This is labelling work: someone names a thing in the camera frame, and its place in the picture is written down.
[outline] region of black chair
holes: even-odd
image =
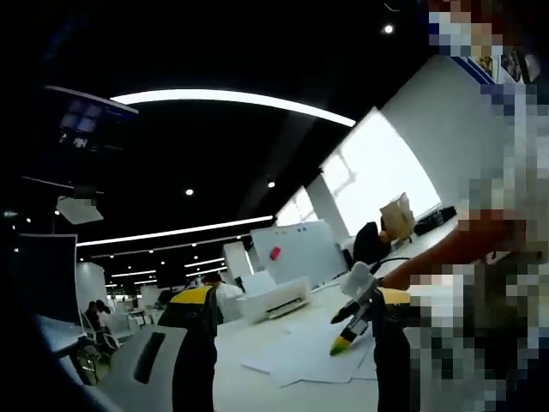
[[[353,261],[374,264],[389,255],[391,244],[379,238],[377,224],[370,221],[357,233],[353,246]]]

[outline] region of black ceiling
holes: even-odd
[[[383,1],[368,3],[373,4],[350,12],[346,21],[330,23],[272,22],[268,16],[220,23],[153,5],[143,11],[110,4],[79,9],[58,18],[57,30],[44,42],[41,81],[107,99],[162,88],[233,90],[360,121],[431,55],[427,27],[415,10],[394,13]],[[393,34],[381,33],[386,23],[395,25]],[[103,135],[96,138],[107,148],[74,150],[57,144],[59,111],[66,107],[52,94],[39,97],[37,144],[23,174],[91,185],[103,193],[96,201],[105,219],[72,226],[53,214],[57,197],[70,196],[71,189],[22,179],[11,204],[20,213],[14,224],[22,232],[78,233],[80,241],[275,215],[350,131],[265,106],[168,101],[134,105],[137,115],[98,129]],[[268,189],[269,179],[274,189]],[[184,194],[188,188],[195,191],[191,197]],[[24,221],[28,216],[31,223]],[[78,254],[107,275],[128,266],[149,270],[168,260],[183,267],[195,255],[218,258],[224,241],[189,244],[268,224],[89,246]],[[188,246],[146,252],[171,245]],[[145,252],[121,254],[129,251]]]

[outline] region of black cable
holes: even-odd
[[[376,274],[376,272],[379,270],[379,268],[381,268],[381,265],[382,264],[385,264],[387,262],[390,262],[391,260],[410,260],[410,257],[390,257],[389,259],[385,259],[385,260],[380,260],[379,262],[377,262],[376,264],[373,264],[370,268],[370,273],[372,273],[373,275]]]

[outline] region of paper stack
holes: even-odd
[[[329,350],[345,323],[330,324],[327,315],[286,327],[289,335],[241,361],[244,367],[269,373],[283,387],[300,380],[346,383],[351,379],[376,379],[373,360],[375,342],[371,328],[351,348],[337,356]]]

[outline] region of bright window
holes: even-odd
[[[286,203],[276,217],[276,226],[290,226],[317,220],[309,195],[303,187]]]
[[[354,236],[379,210],[406,192],[416,218],[440,197],[412,150],[377,110],[366,116],[323,167],[326,184]]]

